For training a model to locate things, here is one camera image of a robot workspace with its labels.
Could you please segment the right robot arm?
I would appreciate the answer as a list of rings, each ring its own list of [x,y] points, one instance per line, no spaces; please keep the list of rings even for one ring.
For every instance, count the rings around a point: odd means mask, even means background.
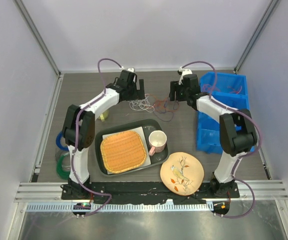
[[[255,123],[250,111],[232,108],[212,97],[210,92],[202,92],[197,75],[192,73],[182,74],[180,80],[170,82],[169,100],[186,101],[188,106],[219,123],[223,152],[212,174],[209,190],[214,197],[226,196],[233,188],[239,162],[257,145]]]

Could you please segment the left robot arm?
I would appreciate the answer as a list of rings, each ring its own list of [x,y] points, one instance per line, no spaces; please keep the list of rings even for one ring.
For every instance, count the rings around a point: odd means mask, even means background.
[[[90,194],[88,150],[95,139],[95,120],[110,107],[123,101],[143,100],[144,80],[133,68],[123,69],[94,99],[67,109],[62,134],[70,154],[68,183],[62,185],[62,198],[86,199]]]

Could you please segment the dark green plastic tray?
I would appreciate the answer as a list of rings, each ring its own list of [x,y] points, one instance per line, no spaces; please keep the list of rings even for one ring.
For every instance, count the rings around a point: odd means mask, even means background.
[[[125,124],[118,125],[118,126],[113,126],[113,127],[110,127],[110,128],[107,128],[98,132],[96,134],[94,144],[95,144],[95,153],[96,153],[97,163],[102,174],[107,177],[120,176],[120,175],[147,169],[147,168],[164,163],[168,159],[168,156],[169,156],[167,145],[165,146],[165,149],[160,153],[155,153],[153,156],[149,156],[148,154],[150,150],[149,140],[148,140],[149,135],[153,131],[157,131],[157,130],[162,131],[162,128],[156,120],[142,119],[142,120],[125,123]],[[106,137],[110,135],[114,135],[119,132],[123,132],[123,131],[134,131],[134,132],[137,132],[141,136],[141,140],[146,149],[147,158],[146,158],[145,163],[143,163],[140,167],[137,167],[135,169],[128,170],[122,173],[111,173],[107,171],[106,168],[104,167],[104,163],[103,163],[103,159],[102,159],[102,155],[100,151],[100,144],[103,141],[103,139],[105,139]]]

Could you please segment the yellow ceramic mug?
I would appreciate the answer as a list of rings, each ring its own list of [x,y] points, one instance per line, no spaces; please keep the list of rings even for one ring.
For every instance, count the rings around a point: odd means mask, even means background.
[[[109,116],[109,111],[106,110],[106,111],[104,111],[102,114],[100,114],[99,119],[100,119],[102,122],[104,122],[104,121],[107,120],[108,116]]]

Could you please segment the pink ceramic mug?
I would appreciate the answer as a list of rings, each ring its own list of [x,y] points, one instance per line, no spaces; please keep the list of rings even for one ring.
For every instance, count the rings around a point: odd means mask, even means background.
[[[167,135],[161,130],[155,130],[149,135],[149,155],[153,156],[155,153],[160,153],[165,149],[167,143]]]

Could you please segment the blue plastic compartment bin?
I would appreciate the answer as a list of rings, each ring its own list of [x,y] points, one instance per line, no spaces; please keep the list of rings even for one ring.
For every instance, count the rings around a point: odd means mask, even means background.
[[[219,72],[212,96],[232,108],[250,109],[247,80],[244,75]],[[198,112],[197,116],[196,149],[207,154],[222,154],[219,123],[202,112]]]

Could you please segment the bird pattern ceramic plate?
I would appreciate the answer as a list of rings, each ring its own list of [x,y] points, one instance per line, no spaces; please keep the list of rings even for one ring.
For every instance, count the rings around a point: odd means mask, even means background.
[[[194,156],[185,152],[175,152],[162,164],[160,178],[171,192],[189,196],[202,185],[204,168]]]

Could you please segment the blue tape roll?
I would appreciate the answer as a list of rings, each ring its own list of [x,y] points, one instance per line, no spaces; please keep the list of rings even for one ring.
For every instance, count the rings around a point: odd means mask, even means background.
[[[62,143],[61,143],[61,139],[63,137],[63,134],[62,132],[59,132],[57,137],[56,137],[56,146],[60,149],[60,150],[63,150],[63,151],[68,151],[68,147],[67,146],[63,146]]]

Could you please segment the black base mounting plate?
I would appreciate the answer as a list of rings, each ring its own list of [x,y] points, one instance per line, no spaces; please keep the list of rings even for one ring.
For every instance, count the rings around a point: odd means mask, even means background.
[[[181,196],[173,193],[160,181],[139,181],[139,182],[94,182],[90,189],[101,194],[111,194],[110,204],[115,205],[156,205],[165,204],[168,199],[173,200],[175,205],[203,204],[206,199],[225,199],[240,197],[237,184],[222,196],[216,196],[208,182],[202,184],[199,191]]]

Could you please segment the green tape roll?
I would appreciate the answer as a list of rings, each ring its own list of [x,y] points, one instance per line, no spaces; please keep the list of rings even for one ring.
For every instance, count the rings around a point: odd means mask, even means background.
[[[62,180],[67,180],[70,175],[70,154],[68,151],[60,151],[56,154],[56,172]]]

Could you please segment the aluminium front rail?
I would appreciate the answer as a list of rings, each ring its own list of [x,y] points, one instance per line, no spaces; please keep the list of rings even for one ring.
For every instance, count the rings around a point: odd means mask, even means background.
[[[62,190],[58,182],[55,183],[22,183],[20,184],[15,202],[27,203],[28,212],[64,212],[72,211],[80,216],[95,210],[100,212],[182,212],[182,211],[211,211],[220,205],[227,206],[233,201],[285,201],[288,195],[284,185],[279,180],[238,182],[233,190],[239,197],[232,194],[228,198],[211,198],[205,191],[197,197],[181,196],[176,200],[174,196],[162,197],[152,190],[141,193],[138,203],[117,203],[113,197],[108,204],[94,203],[91,199],[61,199]]]

